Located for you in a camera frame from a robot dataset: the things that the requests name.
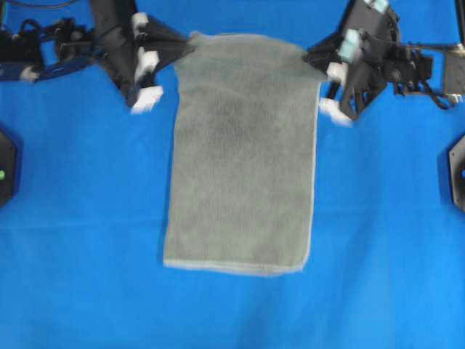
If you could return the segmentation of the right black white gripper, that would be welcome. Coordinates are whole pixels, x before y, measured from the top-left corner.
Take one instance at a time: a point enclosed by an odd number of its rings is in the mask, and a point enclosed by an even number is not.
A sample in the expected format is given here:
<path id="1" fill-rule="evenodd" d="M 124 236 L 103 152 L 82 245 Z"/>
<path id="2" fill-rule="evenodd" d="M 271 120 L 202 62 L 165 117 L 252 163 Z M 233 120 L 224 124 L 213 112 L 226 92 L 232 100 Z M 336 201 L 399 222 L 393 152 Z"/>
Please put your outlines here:
<path id="1" fill-rule="evenodd" d="M 388 1 L 350 1 L 337 32 L 311 46 L 303 60 L 331 81 L 320 110 L 350 125 L 387 86 L 382 65 L 399 43 L 398 17 Z"/>

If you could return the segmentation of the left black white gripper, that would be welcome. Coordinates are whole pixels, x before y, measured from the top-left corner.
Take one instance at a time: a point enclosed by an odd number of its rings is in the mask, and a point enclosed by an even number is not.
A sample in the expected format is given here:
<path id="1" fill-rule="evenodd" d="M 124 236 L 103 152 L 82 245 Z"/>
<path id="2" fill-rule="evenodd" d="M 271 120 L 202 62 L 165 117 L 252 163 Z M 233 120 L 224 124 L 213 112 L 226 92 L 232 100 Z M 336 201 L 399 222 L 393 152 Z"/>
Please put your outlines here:
<path id="1" fill-rule="evenodd" d="M 132 17 L 138 13 L 134 1 L 89 3 L 95 46 L 102 54 L 100 65 L 132 113 L 151 111 L 163 95 L 163 88 L 153 83 L 152 74 L 194 52 L 196 46 L 184 34 L 149 15 L 145 49 L 139 49 L 132 26 Z"/>

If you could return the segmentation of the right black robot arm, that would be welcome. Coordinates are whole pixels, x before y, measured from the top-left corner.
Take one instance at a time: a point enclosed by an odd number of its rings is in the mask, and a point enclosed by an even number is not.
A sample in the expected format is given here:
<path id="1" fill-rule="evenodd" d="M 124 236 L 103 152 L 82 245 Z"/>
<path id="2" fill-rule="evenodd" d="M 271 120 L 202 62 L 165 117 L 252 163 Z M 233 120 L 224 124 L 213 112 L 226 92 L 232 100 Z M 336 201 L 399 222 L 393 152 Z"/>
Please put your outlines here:
<path id="1" fill-rule="evenodd" d="M 387 88 L 426 95 L 448 110 L 464 97 L 464 43 L 404 44 L 388 1 L 350 1 L 335 32 L 303 60 L 330 81 L 321 111 L 350 123 Z"/>

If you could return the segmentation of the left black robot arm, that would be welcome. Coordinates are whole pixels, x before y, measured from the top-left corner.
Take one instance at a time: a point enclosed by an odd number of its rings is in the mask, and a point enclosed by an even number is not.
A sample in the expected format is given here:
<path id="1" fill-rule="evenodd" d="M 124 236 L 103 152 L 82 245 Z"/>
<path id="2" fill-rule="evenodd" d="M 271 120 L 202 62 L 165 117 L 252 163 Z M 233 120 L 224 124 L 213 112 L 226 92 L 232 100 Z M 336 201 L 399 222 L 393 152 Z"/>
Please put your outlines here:
<path id="1" fill-rule="evenodd" d="M 36 83 L 99 65 L 132 113 L 151 111 L 163 88 L 157 72 L 195 50 L 188 38 L 135 1 L 91 1 L 94 27 L 72 17 L 42 26 L 24 20 L 18 33 L 1 30 L 1 80 Z"/>

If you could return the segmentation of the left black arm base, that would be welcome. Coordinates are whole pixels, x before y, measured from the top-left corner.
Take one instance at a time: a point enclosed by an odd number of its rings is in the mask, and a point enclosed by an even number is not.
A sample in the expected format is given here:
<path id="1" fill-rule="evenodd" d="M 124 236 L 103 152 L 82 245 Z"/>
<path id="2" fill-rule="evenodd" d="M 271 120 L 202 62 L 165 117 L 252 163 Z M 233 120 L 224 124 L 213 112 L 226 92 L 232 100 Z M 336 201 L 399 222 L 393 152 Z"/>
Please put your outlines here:
<path id="1" fill-rule="evenodd" d="M 20 190 L 23 140 L 1 124 L 1 208 Z"/>

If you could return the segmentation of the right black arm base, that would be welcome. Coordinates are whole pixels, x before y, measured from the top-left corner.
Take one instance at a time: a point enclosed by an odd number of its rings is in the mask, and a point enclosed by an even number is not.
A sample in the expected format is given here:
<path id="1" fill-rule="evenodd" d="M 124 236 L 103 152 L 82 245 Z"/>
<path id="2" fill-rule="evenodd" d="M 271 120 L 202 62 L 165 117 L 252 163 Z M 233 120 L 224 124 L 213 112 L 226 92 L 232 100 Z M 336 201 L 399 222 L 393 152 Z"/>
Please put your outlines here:
<path id="1" fill-rule="evenodd" d="M 464 133 L 440 152 L 437 173 L 441 202 L 464 214 Z"/>

